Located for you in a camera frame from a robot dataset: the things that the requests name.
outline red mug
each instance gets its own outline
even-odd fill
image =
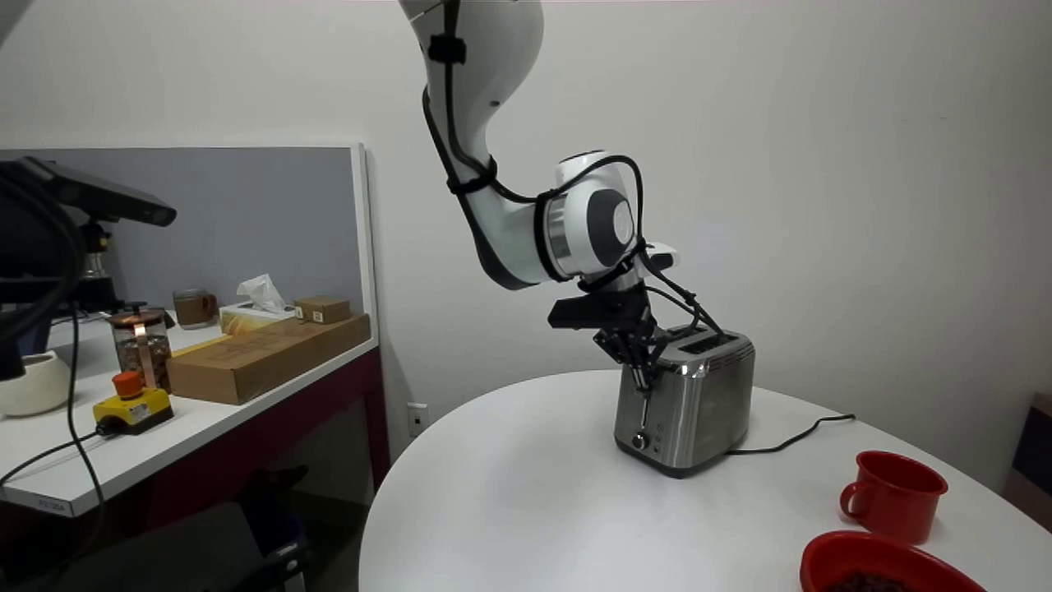
[[[843,509],[863,530],[923,542],[948,479],[929,467],[889,450],[858,453],[858,479],[843,491]]]

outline white tabletop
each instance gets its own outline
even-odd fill
[[[69,328],[56,328],[54,343],[69,343]],[[172,350],[185,350],[195,343],[217,338],[217,328],[172,328]],[[172,399],[172,422],[161,422],[159,429],[143,435],[126,435],[126,438],[93,438],[85,441],[85,453],[93,457],[93,467],[101,479],[105,496],[114,496],[143,477],[159,475],[161,467],[186,457],[192,450],[203,446],[208,441],[232,431],[235,423],[264,416],[267,408],[291,399],[307,386],[332,375],[334,369],[349,365],[350,360],[360,360],[375,350],[375,338],[296,375],[291,383],[275,386],[272,391],[246,403],[246,406],[214,406],[198,399]],[[83,327],[83,363],[79,363],[79,383],[77,383],[77,431],[87,435],[96,431],[93,406],[111,396],[111,372],[114,372],[114,346],[105,323],[85,323]],[[18,461],[64,443],[64,408],[37,416],[37,418],[0,418],[0,475],[15,467]],[[64,446],[23,475],[15,475],[8,486],[0,486],[4,505],[34,508],[43,514],[58,517],[83,517],[96,508],[96,491],[87,479],[85,465],[79,461],[77,446]]]
[[[771,457],[669,479],[615,446],[615,372],[491,391],[424,431],[380,483],[360,592],[794,592],[798,556],[839,514],[858,450],[940,471],[927,554],[990,592],[1050,592],[1052,537],[949,465],[860,422]],[[754,391],[749,441],[779,443],[827,408]]]

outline red bowl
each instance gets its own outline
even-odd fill
[[[834,581],[881,575],[909,592],[982,592],[974,578],[937,556],[870,533],[824,533],[803,548],[798,581],[827,592]]]

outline gray cubicle partition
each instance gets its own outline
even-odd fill
[[[327,294],[367,305],[355,149],[56,149],[37,156],[147,192],[177,212],[172,228],[111,225],[120,300],[172,303],[172,291],[232,300],[269,273],[286,300]]]

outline round white table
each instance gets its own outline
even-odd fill
[[[990,592],[1050,592],[1052,537],[949,465],[860,422],[769,457],[669,479],[615,446],[617,372],[491,391],[424,431],[380,483],[360,592],[798,592],[798,556],[839,514],[858,450],[897,450],[949,483],[921,546]],[[749,441],[827,408],[754,391]]]

